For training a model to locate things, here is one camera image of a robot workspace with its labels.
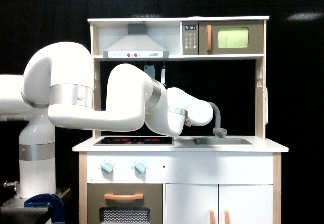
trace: gray faucet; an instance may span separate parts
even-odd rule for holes
[[[215,135],[214,138],[220,138],[227,135],[227,130],[221,128],[221,113],[218,109],[218,107],[213,104],[212,102],[208,102],[210,106],[212,106],[212,109],[215,114],[215,127],[213,128],[213,134]]]

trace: silver ring band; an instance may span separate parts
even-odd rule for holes
[[[178,109],[178,108],[175,108],[175,107],[168,106],[168,111],[171,112],[171,113],[180,114],[180,115],[183,115],[183,116],[187,115],[187,112],[185,110]]]
[[[51,86],[50,105],[78,105],[92,109],[93,89],[75,84]]]
[[[49,144],[19,145],[19,159],[39,161],[55,157],[55,142]]]
[[[25,94],[22,92],[22,90],[21,90],[21,96],[22,96],[22,99],[23,99],[23,100],[24,100],[28,105],[30,105],[30,106],[33,107],[33,108],[36,108],[36,109],[44,109],[44,108],[49,107],[48,104],[37,104],[37,103],[31,102],[30,100],[28,100],[28,98],[25,96]]]
[[[152,77],[151,79],[153,84],[153,92],[150,99],[148,99],[147,103],[145,104],[145,110],[151,110],[154,108],[161,99],[161,86],[157,80],[153,79]]]

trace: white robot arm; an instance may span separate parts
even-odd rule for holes
[[[117,66],[107,85],[106,111],[94,111],[94,71],[82,45],[63,42],[38,51],[24,73],[22,96],[49,108],[50,121],[74,129],[134,131],[144,124],[158,134],[178,136],[183,124],[205,125],[211,106],[180,89],[164,86],[129,64]]]
[[[166,90],[129,64],[111,72],[106,111],[94,111],[95,81],[90,53],[72,42],[39,50],[23,76],[0,76],[0,121],[29,121],[19,137],[22,197],[55,192],[54,125],[121,132],[145,123],[158,134],[178,136],[184,124],[202,126],[213,117],[207,102]]]

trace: zigzag pattern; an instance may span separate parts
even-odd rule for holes
[[[148,223],[147,210],[104,210],[104,223]]]

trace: blue clamp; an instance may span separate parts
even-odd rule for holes
[[[52,224],[65,224],[63,201],[54,194],[35,195],[25,201],[24,207],[48,206],[51,208]]]

